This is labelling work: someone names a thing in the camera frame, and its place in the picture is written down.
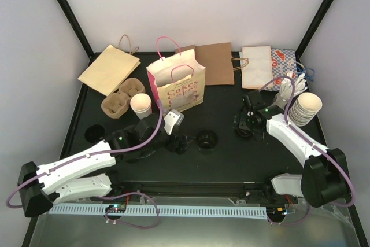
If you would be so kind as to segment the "single black cup lid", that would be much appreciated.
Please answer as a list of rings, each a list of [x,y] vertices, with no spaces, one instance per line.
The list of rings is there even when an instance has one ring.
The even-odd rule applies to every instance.
[[[197,134],[195,141],[199,151],[208,154],[216,147],[219,139],[214,131],[202,130]]]

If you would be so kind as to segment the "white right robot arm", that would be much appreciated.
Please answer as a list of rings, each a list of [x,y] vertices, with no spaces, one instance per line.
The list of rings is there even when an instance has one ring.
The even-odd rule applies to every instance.
[[[268,106],[259,91],[242,98],[243,107],[234,118],[234,129],[244,139],[257,142],[265,134],[277,139],[303,167],[299,175],[280,174],[270,178],[263,187],[263,196],[277,202],[283,195],[307,200],[318,208],[353,192],[350,187],[346,156],[340,149],[329,149],[316,142],[298,126],[287,122],[287,116],[277,105]]]

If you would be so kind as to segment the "cake print paper bag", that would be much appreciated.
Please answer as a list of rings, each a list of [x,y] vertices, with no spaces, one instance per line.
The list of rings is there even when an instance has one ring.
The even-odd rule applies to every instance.
[[[198,63],[195,50],[182,50],[146,67],[150,88],[156,102],[166,110],[183,112],[203,103],[206,68]]]

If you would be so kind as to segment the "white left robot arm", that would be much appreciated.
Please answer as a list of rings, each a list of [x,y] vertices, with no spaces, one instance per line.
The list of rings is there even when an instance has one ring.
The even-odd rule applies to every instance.
[[[178,123],[167,116],[158,120],[152,114],[138,124],[100,138],[90,148],[49,164],[33,161],[22,165],[17,181],[21,209],[27,218],[37,217],[53,206],[86,197],[118,200],[124,186],[114,172],[91,173],[117,164],[133,163],[159,149],[183,154],[191,137],[178,132]]]

